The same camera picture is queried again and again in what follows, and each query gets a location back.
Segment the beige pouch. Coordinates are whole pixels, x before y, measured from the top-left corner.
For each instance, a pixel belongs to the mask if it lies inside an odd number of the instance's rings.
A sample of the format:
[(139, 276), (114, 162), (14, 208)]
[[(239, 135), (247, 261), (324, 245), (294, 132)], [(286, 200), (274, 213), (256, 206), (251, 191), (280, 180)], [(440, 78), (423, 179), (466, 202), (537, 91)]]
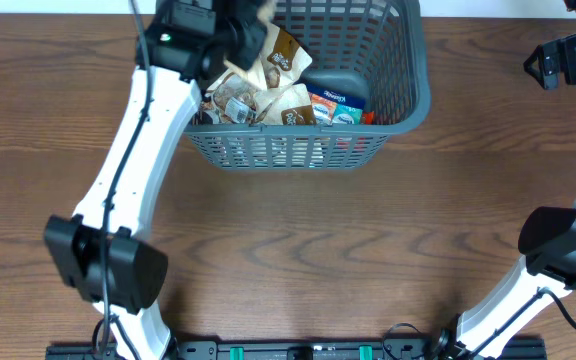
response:
[[(268, 28), (272, 23), (277, 7), (276, 0), (265, 0), (263, 5), (257, 11), (258, 20)], [(254, 64), (249, 70), (243, 70), (234, 63), (224, 60), (224, 65), (228, 70), (231, 70), (236, 75), (238, 75), (242, 80), (246, 81), (248, 84), (252, 85), (258, 90), (266, 90), (266, 80), (264, 70), (261, 64), (261, 56), (255, 60)]]

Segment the Pantree mushroom pouch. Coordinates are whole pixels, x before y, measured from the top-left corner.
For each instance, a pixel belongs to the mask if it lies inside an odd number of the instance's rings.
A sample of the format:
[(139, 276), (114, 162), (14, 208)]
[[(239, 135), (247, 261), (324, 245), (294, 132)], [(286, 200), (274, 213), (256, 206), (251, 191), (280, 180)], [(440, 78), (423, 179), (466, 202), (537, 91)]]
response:
[[(285, 30), (270, 24), (262, 50), (261, 64), (267, 89), (300, 84), (302, 73), (312, 58), (299, 42)], [(258, 90), (231, 70), (226, 70), (206, 90), (193, 123), (196, 125), (258, 125), (254, 95)]]
[(265, 125), (316, 125), (312, 102), (305, 84), (257, 92), (254, 95), (256, 123)]

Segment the Kleenex pocket tissue multipack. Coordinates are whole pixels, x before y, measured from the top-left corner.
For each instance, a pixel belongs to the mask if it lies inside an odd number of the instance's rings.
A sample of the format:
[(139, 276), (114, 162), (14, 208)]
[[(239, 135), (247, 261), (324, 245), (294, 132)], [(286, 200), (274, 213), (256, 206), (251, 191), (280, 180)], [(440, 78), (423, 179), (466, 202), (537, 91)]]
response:
[(361, 121), (365, 100), (306, 84), (316, 122), (319, 125), (358, 125)]

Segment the San Remo spaghetti packet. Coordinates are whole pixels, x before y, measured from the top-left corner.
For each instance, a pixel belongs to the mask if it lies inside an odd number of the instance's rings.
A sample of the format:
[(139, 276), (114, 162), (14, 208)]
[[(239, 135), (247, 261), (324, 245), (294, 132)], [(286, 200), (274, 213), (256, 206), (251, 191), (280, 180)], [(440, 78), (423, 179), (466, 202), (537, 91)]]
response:
[(364, 112), (361, 116), (360, 123), (364, 125), (372, 125), (374, 123), (374, 112)]

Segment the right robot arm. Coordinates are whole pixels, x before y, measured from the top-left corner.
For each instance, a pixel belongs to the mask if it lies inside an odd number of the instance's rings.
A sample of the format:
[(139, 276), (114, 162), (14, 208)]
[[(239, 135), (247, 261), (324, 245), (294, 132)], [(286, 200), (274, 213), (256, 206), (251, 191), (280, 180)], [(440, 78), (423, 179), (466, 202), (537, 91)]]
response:
[[(565, 5), (576, 13), (576, 0)], [(545, 90), (576, 85), (576, 34), (537, 46), (524, 70)], [(524, 326), (550, 304), (576, 291), (576, 201), (539, 207), (524, 223), (520, 256), (496, 287), (441, 332), (432, 359), (497, 359)]]

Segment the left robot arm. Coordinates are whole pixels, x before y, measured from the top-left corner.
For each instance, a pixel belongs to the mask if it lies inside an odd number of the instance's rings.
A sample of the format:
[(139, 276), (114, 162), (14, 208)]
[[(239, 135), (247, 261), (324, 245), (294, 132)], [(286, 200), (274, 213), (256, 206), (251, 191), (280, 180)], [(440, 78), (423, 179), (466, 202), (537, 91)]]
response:
[(52, 216), (44, 242), (63, 283), (101, 314), (95, 359), (174, 359), (177, 341), (158, 304), (167, 256), (150, 242), (158, 195), (208, 82), (251, 69), (272, 1), (160, 1), (137, 20), (128, 104), (107, 157), (68, 218)]

